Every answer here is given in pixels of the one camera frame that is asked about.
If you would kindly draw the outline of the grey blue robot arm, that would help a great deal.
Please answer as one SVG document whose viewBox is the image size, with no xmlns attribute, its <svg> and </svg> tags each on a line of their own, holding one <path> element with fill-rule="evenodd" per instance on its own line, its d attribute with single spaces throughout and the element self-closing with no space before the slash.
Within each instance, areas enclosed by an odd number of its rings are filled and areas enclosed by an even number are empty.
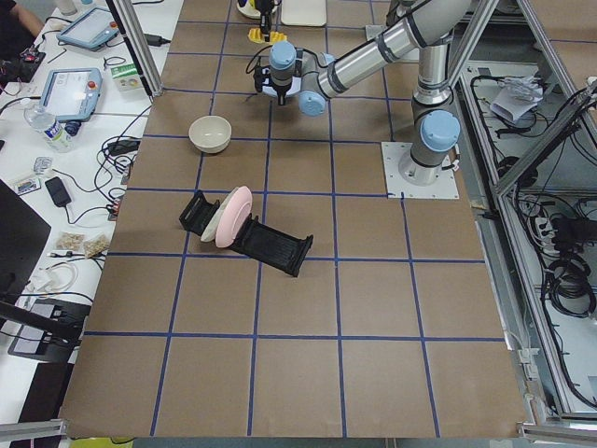
<svg viewBox="0 0 597 448">
<path fill-rule="evenodd" d="M 273 91 L 280 105 L 285 104 L 292 83 L 299 80 L 299 110 L 319 117 L 331 99 L 386 67 L 400 64 L 404 55 L 416 49 L 418 78 L 411 105 L 417 133 L 410 159 L 417 169 L 437 168 L 455 141 L 441 147 L 425 133 L 427 122 L 445 112 L 453 97 L 448 71 L 451 33 L 470 6 L 469 1 L 392 1 L 383 31 L 338 59 L 284 40 L 268 47 L 266 65 L 255 55 L 246 72 L 253 76 L 257 92 Z"/>
</svg>

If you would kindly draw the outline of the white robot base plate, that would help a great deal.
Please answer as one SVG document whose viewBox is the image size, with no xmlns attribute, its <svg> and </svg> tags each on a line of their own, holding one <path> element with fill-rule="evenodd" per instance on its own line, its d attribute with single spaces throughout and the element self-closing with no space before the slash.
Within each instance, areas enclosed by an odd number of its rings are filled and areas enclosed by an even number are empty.
<svg viewBox="0 0 597 448">
<path fill-rule="evenodd" d="M 381 142 L 387 196 L 390 199 L 459 200 L 455 172 L 458 160 L 448 153 L 437 167 L 417 165 L 409 142 Z"/>
</svg>

